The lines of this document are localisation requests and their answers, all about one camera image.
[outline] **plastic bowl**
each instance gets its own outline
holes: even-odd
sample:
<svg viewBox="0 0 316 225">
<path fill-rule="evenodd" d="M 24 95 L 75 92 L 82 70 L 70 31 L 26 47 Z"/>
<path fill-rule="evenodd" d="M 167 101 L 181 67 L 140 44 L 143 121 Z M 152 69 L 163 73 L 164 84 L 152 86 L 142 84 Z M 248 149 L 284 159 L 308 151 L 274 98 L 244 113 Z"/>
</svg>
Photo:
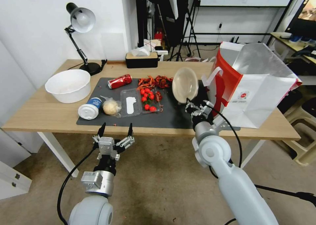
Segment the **plastic bowl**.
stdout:
<svg viewBox="0 0 316 225">
<path fill-rule="evenodd" d="M 172 92 L 179 103 L 186 103 L 198 94 L 198 80 L 195 72 L 187 67 L 179 69 L 172 81 Z"/>
<path fill-rule="evenodd" d="M 85 70 L 65 70 L 52 76 L 45 89 L 62 103 L 78 102 L 91 91 L 90 77 Z"/>
</svg>

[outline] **monitor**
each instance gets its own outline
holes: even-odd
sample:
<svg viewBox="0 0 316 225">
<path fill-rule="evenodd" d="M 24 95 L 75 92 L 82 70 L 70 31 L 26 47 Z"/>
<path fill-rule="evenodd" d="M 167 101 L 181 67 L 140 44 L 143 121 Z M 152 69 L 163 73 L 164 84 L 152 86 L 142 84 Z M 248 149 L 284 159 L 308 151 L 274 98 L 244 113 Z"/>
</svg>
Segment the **monitor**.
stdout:
<svg viewBox="0 0 316 225">
<path fill-rule="evenodd" d="M 316 39 L 316 0 L 304 0 L 286 29 L 298 36 Z"/>
</svg>

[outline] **wooden table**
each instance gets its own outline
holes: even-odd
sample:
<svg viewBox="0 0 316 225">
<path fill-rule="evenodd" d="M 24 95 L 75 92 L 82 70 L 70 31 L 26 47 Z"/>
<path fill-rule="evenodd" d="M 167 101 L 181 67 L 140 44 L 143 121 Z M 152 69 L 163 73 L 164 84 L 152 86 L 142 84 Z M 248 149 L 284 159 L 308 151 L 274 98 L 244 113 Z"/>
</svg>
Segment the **wooden table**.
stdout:
<svg viewBox="0 0 316 225">
<path fill-rule="evenodd" d="M 57 72 L 81 63 L 81 60 L 67 60 Z M 131 74 L 133 78 L 142 78 L 147 75 L 166 75 L 174 76 L 176 71 L 183 67 L 190 67 L 195 71 L 198 78 L 202 74 L 209 74 L 211 66 L 209 63 L 201 62 L 158 62 L 157 68 L 127 69 L 123 62 L 112 62 L 104 66 L 101 73 L 91 77 L 91 90 L 94 89 L 101 77 L 118 77 L 123 74 Z M 88 133 L 96 134 L 99 126 L 77 125 L 78 108 L 86 103 L 89 96 L 85 99 L 71 104 L 58 102 L 51 94 L 45 91 L 44 86 L 11 117 L 2 127 L 6 131 L 36 131 L 53 151 L 61 163 L 68 171 L 74 167 L 73 162 L 66 154 L 62 146 L 53 136 L 57 133 Z M 166 128 L 141 128 L 134 127 L 134 135 L 153 135 L 153 136 L 194 136 L 192 129 L 166 129 Z M 118 135 L 126 134 L 127 127 L 107 126 L 106 134 Z M 240 138 L 252 139 L 244 154 L 243 165 L 250 160 L 254 153 L 260 148 L 266 139 L 270 140 L 299 140 L 300 136 L 285 119 L 281 112 L 276 109 L 259 129 L 242 128 L 237 132 Z M 235 137 L 232 131 L 221 131 L 222 137 Z"/>
<path fill-rule="evenodd" d="M 291 50 L 293 51 L 300 51 L 302 50 L 304 47 L 303 46 L 299 46 L 297 44 L 294 44 L 294 43 L 290 43 L 289 40 L 287 39 L 282 39 L 280 38 L 280 35 L 282 33 L 278 33 L 278 32 L 273 32 L 273 33 L 270 33 L 272 37 L 274 37 L 276 40 L 278 40 L 279 42 L 283 43 L 284 45 L 286 45 L 287 47 L 289 47 Z M 308 56 L 305 56 L 303 55 L 303 59 L 307 60 L 307 62 L 312 62 L 313 64 L 316 65 L 316 59 L 315 58 L 312 58 L 312 57 L 308 57 Z"/>
</svg>

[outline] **plastic bag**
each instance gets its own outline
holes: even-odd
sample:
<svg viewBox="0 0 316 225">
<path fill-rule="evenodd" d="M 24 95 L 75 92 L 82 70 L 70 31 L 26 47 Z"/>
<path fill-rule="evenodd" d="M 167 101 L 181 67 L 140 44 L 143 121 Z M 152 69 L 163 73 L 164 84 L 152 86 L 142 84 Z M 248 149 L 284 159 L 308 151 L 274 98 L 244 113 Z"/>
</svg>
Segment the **plastic bag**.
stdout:
<svg viewBox="0 0 316 225">
<path fill-rule="evenodd" d="M 119 114 L 122 109 L 122 103 L 120 101 L 115 101 L 113 98 L 103 97 L 105 101 L 102 104 L 102 108 L 105 114 L 115 116 L 120 118 L 121 114 Z"/>
</svg>

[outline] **white table leg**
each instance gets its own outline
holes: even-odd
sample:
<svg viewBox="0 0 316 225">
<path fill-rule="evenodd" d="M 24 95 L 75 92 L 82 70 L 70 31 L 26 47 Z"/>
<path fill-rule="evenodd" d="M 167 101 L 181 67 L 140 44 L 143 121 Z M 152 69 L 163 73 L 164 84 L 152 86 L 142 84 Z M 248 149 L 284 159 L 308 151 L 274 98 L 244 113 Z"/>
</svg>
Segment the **white table leg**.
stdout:
<svg viewBox="0 0 316 225">
<path fill-rule="evenodd" d="M 50 132 L 38 132 L 38 134 L 44 140 L 47 146 L 51 149 L 51 151 L 53 151 L 53 153 L 59 159 L 59 161 L 65 166 L 68 172 L 70 172 L 75 167 L 75 164 L 72 162 L 72 160 L 67 155 L 67 153 L 60 145 L 60 143 L 57 141 L 55 136 Z M 73 172 L 72 176 L 77 177 L 78 173 L 79 171 L 78 169 L 76 169 Z"/>
<path fill-rule="evenodd" d="M 244 168 L 249 160 L 254 156 L 254 154 L 259 150 L 259 148 L 264 144 L 265 139 L 252 139 L 243 150 L 243 162 L 241 163 L 241 168 Z"/>
</svg>

